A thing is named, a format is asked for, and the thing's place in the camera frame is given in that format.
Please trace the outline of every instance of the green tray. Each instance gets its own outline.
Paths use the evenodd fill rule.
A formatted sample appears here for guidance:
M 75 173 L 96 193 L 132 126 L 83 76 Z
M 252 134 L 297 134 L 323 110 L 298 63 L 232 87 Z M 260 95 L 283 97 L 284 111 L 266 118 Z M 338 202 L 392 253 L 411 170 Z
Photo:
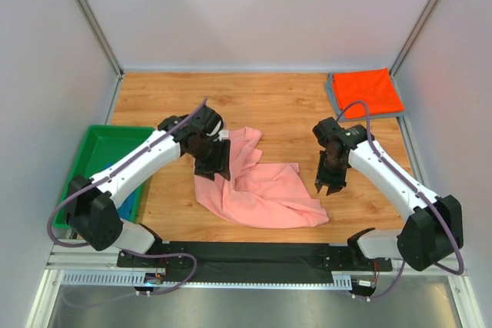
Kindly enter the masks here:
M 82 175 L 90 178 L 93 174 L 106 169 L 108 164 L 112 165 L 122 159 L 130 151 L 144 142 L 154 131 L 151 127 L 130 127 L 130 126 L 104 126 L 92 125 L 85 134 L 81 147 L 78 149 L 77 159 L 70 171 L 67 184 L 60 202 L 67 197 L 68 182 L 77 176 Z M 135 222 L 138 207 L 140 206 L 145 182 L 135 189 L 133 207 L 131 209 L 130 221 Z M 69 229 L 65 223 L 65 210 L 62 209 L 56 214 L 53 220 L 53 227 Z

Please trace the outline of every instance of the crumpled pink fabric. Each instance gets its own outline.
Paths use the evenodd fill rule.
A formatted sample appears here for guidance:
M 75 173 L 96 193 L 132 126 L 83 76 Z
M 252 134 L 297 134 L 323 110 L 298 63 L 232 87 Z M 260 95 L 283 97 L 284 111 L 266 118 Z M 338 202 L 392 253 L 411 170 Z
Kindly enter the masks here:
M 258 228 L 314 227 L 328 222 L 298 176 L 299 164 L 259 164 L 263 134 L 253 128 L 229 132 L 231 180 L 194 176 L 197 201 L 230 222 Z

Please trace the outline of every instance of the red cloth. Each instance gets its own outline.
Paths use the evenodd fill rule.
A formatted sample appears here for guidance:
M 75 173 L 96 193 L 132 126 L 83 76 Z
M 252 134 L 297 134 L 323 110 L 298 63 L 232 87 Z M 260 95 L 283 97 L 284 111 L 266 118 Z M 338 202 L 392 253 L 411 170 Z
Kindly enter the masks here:
M 194 176 L 198 203 L 230 222 L 258 228 L 314 227 L 328 222 L 299 178 L 298 163 L 259 164 L 262 136 L 253 128 L 230 131 L 231 180 Z
M 387 68 L 374 71 L 334 73 L 333 92 L 338 107 L 344 110 L 351 102 L 363 100 L 369 107 L 370 115 L 404 111 L 397 92 L 391 82 Z M 365 117 L 364 107 L 354 105 L 346 113 L 347 119 Z

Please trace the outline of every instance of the white backdrop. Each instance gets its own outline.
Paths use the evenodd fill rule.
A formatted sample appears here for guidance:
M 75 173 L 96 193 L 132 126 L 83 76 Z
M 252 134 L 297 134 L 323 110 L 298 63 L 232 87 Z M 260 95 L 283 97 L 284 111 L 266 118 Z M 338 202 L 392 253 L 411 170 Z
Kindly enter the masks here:
M 74 0 L 0 0 L 1 325 L 25 325 L 52 242 L 46 220 L 115 75 Z
M 88 0 L 125 69 L 389 67 L 427 0 Z
M 405 61 L 397 85 L 430 184 L 464 211 L 465 267 L 492 326 L 492 7 L 443 0 Z

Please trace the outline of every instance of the wood surface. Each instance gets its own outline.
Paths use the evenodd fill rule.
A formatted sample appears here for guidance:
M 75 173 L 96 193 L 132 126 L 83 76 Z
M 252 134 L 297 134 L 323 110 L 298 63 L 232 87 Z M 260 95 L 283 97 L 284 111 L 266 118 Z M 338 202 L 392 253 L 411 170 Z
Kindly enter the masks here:
M 263 131 L 261 163 L 298 162 L 301 179 L 330 221 L 318 227 L 268 230 L 216 217 L 194 197 L 193 159 L 185 155 L 159 170 L 142 198 L 138 221 L 164 240 L 338 243 L 360 230 L 390 230 L 403 223 L 390 202 L 364 176 L 349 170 L 347 187 L 317 194 L 319 150 L 311 130 L 334 116 L 324 93 L 326 74 L 127 73 L 112 124 L 156 127 L 170 115 L 191 112 L 204 97 L 226 121 Z M 355 123 L 342 124 L 349 126 Z M 372 121 L 372 132 L 405 170 L 410 165 L 396 119 Z

